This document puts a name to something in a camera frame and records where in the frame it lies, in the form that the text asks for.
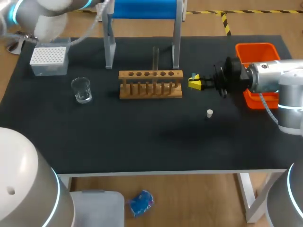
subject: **cable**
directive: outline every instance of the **cable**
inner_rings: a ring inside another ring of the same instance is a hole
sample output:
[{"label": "cable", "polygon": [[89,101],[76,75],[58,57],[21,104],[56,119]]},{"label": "cable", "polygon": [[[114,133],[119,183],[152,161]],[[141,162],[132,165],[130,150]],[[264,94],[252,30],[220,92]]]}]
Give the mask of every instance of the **cable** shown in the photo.
[{"label": "cable", "polygon": [[105,0],[102,4],[101,4],[101,8],[98,11],[94,22],[92,23],[92,25],[90,26],[90,28],[87,30],[86,34],[84,34],[82,37],[80,37],[79,39],[76,39],[74,41],[71,42],[71,46],[73,45],[77,45],[79,43],[81,43],[84,39],[88,38],[89,35],[92,33],[94,27],[96,26],[96,24],[99,22],[99,18],[101,17],[104,9],[107,7],[107,5],[110,3],[111,0]]},{"label": "cable", "polygon": [[[110,3],[110,1],[111,1],[111,0],[105,0],[105,1],[101,4],[101,8],[100,8],[100,10],[98,11],[98,13],[97,13],[97,15],[96,15],[96,17],[95,17],[95,20],[94,20],[94,22],[91,24],[90,28],[86,31],[86,33],[85,33],[82,37],[80,37],[80,38],[78,38],[78,39],[72,41],[72,42],[69,44],[69,46],[77,45],[77,44],[81,43],[83,40],[85,40],[86,38],[89,37],[89,35],[92,33],[92,31],[93,31],[94,27],[96,26],[96,24],[99,22],[99,18],[101,17],[101,15],[102,15],[104,9],[107,7],[107,5]],[[5,34],[4,37],[8,37],[8,38],[24,38],[25,41],[28,41],[28,42],[30,42],[30,43],[34,43],[34,44],[37,44],[37,43],[38,43],[38,40],[33,39],[33,38],[30,38],[30,37],[26,37],[26,36],[24,36],[24,35],[18,35],[18,34]]]},{"label": "cable", "polygon": [[278,124],[278,120],[275,118],[275,116],[273,115],[273,113],[270,111],[270,109],[269,109],[269,107],[268,107],[268,105],[267,105],[267,103],[266,103],[266,101],[265,101],[265,99],[264,99],[262,93],[259,93],[259,95],[260,95],[260,98],[261,98],[261,100],[262,100],[262,103],[263,103],[263,105],[264,105],[264,107],[265,107],[265,109],[266,109],[268,115],[271,117],[271,119],[273,119],[273,121],[274,121],[276,124]]}]

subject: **test tube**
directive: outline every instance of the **test tube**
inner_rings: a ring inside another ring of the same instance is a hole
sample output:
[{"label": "test tube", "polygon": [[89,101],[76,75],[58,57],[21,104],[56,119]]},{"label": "test tube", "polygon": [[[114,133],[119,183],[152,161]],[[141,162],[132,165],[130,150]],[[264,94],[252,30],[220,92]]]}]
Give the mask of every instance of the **test tube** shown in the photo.
[{"label": "test tube", "polygon": [[158,73],[158,66],[159,66],[159,47],[154,46],[152,50],[152,71]]}]

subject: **yellow black tape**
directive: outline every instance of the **yellow black tape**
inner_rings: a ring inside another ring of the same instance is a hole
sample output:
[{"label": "yellow black tape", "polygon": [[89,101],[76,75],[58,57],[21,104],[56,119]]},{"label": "yellow black tape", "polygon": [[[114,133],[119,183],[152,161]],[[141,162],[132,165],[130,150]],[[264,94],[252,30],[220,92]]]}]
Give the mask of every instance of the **yellow black tape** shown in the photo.
[{"label": "yellow black tape", "polygon": [[206,11],[189,11],[186,14],[221,14],[221,13],[303,13],[302,10],[206,10]]},{"label": "yellow black tape", "polygon": [[229,25],[227,23],[227,17],[226,17],[226,13],[221,13],[221,17],[222,17],[222,22],[225,28],[225,33],[227,36],[232,35],[231,33],[231,29],[229,28]]}]

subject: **robotic arm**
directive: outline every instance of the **robotic arm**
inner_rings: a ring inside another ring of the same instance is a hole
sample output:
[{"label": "robotic arm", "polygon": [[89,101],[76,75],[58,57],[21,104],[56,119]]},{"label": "robotic arm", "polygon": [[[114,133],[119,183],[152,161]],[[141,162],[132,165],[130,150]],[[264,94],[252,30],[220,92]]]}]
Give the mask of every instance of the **robotic arm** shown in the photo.
[{"label": "robotic arm", "polygon": [[278,121],[267,107],[268,113],[282,132],[303,135],[303,60],[258,62],[246,69],[239,58],[227,58],[216,70],[214,84],[221,95],[247,88],[252,93],[279,91]]},{"label": "robotic arm", "polygon": [[0,35],[20,25],[39,41],[58,37],[67,24],[67,12],[93,7],[105,0],[0,0]]}]

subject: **wooden floor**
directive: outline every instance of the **wooden floor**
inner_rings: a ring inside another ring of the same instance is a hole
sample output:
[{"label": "wooden floor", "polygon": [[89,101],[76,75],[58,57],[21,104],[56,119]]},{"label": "wooden floor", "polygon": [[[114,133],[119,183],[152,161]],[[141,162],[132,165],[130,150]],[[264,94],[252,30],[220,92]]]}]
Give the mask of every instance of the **wooden floor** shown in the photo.
[{"label": "wooden floor", "polygon": [[[301,0],[188,0],[188,11],[202,10],[303,10]],[[94,15],[70,13],[63,36],[80,36]],[[281,35],[293,58],[303,58],[302,14],[228,14],[232,35]],[[116,36],[171,36],[172,21],[114,20]],[[188,15],[182,23],[183,36],[225,35],[221,17],[209,14]],[[100,37],[102,24],[92,36]],[[0,100],[18,60],[4,50],[0,41]],[[251,174],[255,190],[266,174]],[[155,205],[134,219],[126,208],[126,227],[267,227],[263,217],[257,224],[245,221],[242,199],[234,175],[168,175],[95,177],[73,179],[72,189],[103,189],[121,192],[125,200],[141,190],[149,190]]]}]

